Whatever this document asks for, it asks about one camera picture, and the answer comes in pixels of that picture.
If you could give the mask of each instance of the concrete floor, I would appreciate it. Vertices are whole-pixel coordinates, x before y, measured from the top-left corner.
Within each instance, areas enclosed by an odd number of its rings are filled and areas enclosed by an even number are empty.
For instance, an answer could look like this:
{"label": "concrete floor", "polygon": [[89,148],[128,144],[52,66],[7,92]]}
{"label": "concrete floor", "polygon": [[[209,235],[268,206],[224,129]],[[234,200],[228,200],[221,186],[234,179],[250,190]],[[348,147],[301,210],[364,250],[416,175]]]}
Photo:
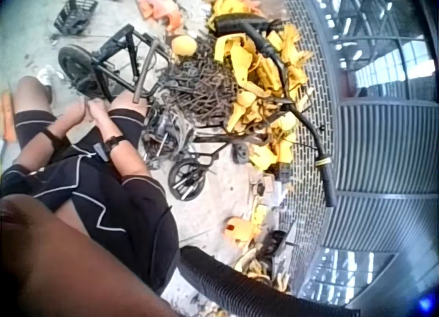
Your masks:
{"label": "concrete floor", "polygon": [[[81,37],[61,37],[52,45],[50,37],[57,30],[53,22],[68,0],[4,0],[1,5],[1,65],[0,89],[14,89],[20,77],[36,75],[38,70],[52,66],[61,70],[58,65],[58,51],[68,44],[80,45],[93,51],[103,44],[123,25],[133,24],[137,31],[162,36],[164,27],[154,22],[143,21],[134,0],[97,0],[99,5],[91,20],[91,24]],[[204,27],[206,14],[202,10],[202,0],[178,0],[188,10],[185,24],[189,30],[200,30]],[[116,65],[129,62],[128,55],[120,53]],[[145,86],[154,82],[155,75],[149,75]],[[68,82],[54,78],[54,114],[62,114],[64,108],[79,97]],[[69,133],[72,141],[80,139],[91,124],[80,124]],[[213,147],[203,146],[203,151]],[[12,164],[19,153],[18,144],[8,144],[1,163],[2,169]],[[167,190],[167,173],[171,163],[153,172]],[[235,165],[230,158],[230,150],[224,150],[219,160],[207,176],[202,194],[192,202],[180,202],[167,192],[168,202],[174,214],[180,244],[201,247],[210,255],[225,263],[230,263],[239,255],[231,243],[222,236],[224,220],[231,216],[241,216],[249,211],[248,166]],[[180,313],[193,316],[197,313],[197,304],[191,304],[196,291],[186,283],[176,271],[171,283],[163,294],[163,298],[171,303]]]}

